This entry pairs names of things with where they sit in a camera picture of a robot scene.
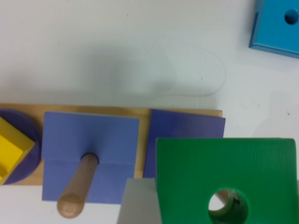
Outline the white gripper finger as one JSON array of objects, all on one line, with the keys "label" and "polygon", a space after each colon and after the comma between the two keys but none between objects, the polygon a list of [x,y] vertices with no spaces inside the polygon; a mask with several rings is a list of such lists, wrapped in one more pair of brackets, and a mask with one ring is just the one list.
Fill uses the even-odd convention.
[{"label": "white gripper finger", "polygon": [[154,178],[129,178],[117,224],[162,224]]}]

